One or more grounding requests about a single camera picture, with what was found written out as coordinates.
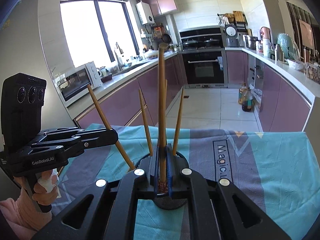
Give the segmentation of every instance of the window frame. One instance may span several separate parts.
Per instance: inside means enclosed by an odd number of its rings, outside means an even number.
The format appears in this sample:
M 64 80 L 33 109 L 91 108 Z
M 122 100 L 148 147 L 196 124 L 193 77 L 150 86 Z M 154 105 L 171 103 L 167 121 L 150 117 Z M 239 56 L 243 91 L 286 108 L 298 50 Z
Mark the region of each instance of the window frame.
M 61 0 L 60 3 L 76 2 L 76 1 L 84 1 L 84 0 Z M 129 17 L 129 12 L 128 12 L 126 3 L 123 2 L 123 1 L 115 1 L 115 0 L 90 0 L 90 1 L 94 2 L 94 7 L 95 7 L 96 14 L 97 14 L 97 17 L 98 17 L 100 30 L 101 30 L 101 33 L 102 33 L 102 36 L 103 36 L 103 40 L 104 40 L 104 43 L 106 45 L 108 54 L 109 54 L 110 61 L 114 62 L 116 59 L 115 59 L 113 51 L 111 49 L 111 46 L 110 46 L 110 43 L 109 43 L 109 40 L 108 40 L 108 34 L 107 34 L 106 29 L 105 29 L 104 24 L 103 24 L 101 11 L 100 11 L 100 7 L 99 7 L 99 3 L 98 3 L 99 1 L 120 3 L 122 5 L 122 9 L 123 9 L 123 12 L 124 12 L 125 19 L 127 21 L 127 25 L 128 25 L 128 28 L 129 28 L 129 32 L 130 32 L 130 36 L 131 36 L 131 39 L 132 39 L 132 43 L 133 43 L 134 49 L 136 51 L 136 55 L 139 55 L 140 54 L 139 46 L 138 46 L 138 42 L 137 42 L 136 36 L 134 34 L 134 31 L 133 31 L 133 26 L 132 26 L 132 23 L 131 23 L 131 20 L 130 20 L 130 17 Z

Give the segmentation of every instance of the cutting board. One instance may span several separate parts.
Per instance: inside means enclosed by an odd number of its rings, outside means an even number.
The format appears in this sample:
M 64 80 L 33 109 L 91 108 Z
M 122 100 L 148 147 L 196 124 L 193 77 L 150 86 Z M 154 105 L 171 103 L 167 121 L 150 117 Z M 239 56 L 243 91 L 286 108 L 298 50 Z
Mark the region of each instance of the cutting board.
M 233 15 L 235 16 L 236 22 L 245 22 L 243 12 L 233 11 Z

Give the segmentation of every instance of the hand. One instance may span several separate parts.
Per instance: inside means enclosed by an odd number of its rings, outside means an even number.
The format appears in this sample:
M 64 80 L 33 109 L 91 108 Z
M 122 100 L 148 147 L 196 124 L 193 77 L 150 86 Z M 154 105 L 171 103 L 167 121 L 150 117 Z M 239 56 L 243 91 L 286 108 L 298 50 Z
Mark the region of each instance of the hand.
M 49 179 L 52 174 L 52 170 L 43 171 L 41 173 L 41 177 L 43 179 Z M 25 177 L 19 177 L 15 180 L 21 185 L 21 187 L 25 188 Z M 52 176 L 52 184 L 55 185 L 57 183 L 57 176 Z M 48 206 L 54 202 L 54 200 L 58 196 L 58 186 L 55 186 L 50 193 L 47 193 L 47 190 L 42 187 L 39 183 L 36 183 L 33 187 L 35 193 L 32 195 L 32 199 L 37 201 L 40 205 Z

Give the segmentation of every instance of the water heater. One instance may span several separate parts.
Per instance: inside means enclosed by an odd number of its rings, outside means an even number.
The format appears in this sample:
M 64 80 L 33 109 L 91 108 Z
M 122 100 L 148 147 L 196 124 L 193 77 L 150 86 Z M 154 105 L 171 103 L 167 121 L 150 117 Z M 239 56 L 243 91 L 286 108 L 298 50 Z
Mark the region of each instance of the water heater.
M 155 20 L 150 9 L 150 5 L 144 2 L 136 4 L 141 24 L 154 24 Z

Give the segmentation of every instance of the microwave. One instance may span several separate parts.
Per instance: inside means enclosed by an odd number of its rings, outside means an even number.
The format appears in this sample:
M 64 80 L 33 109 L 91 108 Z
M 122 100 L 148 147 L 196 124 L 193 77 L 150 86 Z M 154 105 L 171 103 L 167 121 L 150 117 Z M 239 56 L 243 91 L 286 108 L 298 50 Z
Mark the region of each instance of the microwave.
M 56 78 L 56 88 L 65 107 L 86 95 L 89 92 L 87 85 L 91 85 L 93 90 L 102 85 L 93 61 L 77 68 L 70 68 Z

